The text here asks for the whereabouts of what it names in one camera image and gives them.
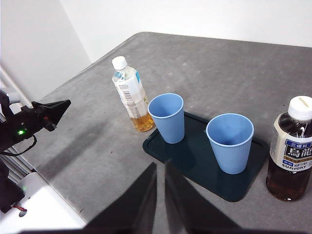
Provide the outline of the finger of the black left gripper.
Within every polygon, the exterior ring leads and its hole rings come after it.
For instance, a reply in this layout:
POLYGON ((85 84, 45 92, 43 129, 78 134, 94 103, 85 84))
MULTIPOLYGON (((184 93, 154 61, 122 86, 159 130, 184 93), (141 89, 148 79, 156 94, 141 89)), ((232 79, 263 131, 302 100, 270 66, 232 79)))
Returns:
POLYGON ((44 128, 56 128, 70 104, 69 99, 46 104, 32 102, 32 106, 44 128))

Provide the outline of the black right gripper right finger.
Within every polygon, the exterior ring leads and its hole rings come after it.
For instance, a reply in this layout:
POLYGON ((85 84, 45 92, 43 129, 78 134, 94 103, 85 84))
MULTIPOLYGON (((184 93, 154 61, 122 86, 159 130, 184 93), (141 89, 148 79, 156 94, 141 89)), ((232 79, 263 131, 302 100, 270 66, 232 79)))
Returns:
POLYGON ((171 234, 242 234, 243 229, 165 162, 165 204, 171 234))

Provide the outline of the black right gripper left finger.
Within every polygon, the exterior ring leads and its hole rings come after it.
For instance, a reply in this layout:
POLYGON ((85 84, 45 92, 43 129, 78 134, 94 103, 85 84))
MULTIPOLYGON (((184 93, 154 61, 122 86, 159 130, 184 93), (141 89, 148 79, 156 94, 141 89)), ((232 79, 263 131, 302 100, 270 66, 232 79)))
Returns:
POLYGON ((30 230, 25 234, 150 234, 157 201, 156 164, 151 163, 133 184, 82 229, 30 230))

